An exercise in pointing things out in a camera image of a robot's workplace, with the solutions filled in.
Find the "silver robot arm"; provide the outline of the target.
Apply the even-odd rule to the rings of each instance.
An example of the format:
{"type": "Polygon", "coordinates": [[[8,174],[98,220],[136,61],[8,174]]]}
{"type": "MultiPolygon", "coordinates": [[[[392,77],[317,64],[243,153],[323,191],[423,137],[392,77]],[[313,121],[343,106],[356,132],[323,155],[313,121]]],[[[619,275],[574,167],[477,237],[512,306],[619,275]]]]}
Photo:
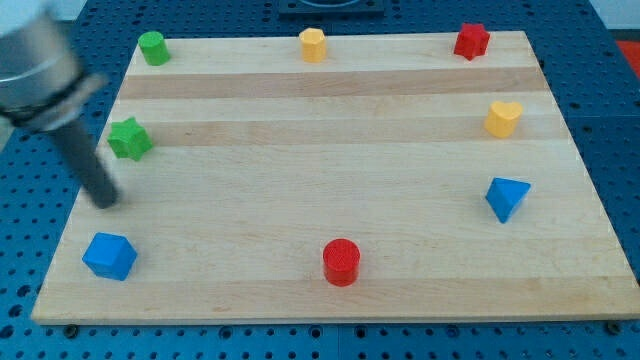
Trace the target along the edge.
{"type": "Polygon", "coordinates": [[[1,3],[1,117],[15,127],[52,131],[76,120],[106,78],[86,70],[48,3],[1,3]]]}

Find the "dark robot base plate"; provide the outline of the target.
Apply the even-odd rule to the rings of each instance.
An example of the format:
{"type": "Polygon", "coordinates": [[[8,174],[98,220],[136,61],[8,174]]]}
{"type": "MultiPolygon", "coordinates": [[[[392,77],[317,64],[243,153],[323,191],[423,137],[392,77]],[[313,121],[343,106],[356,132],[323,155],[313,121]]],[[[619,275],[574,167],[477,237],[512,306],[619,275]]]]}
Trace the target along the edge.
{"type": "Polygon", "coordinates": [[[277,0],[280,17],[379,15],[386,0],[277,0]]]}

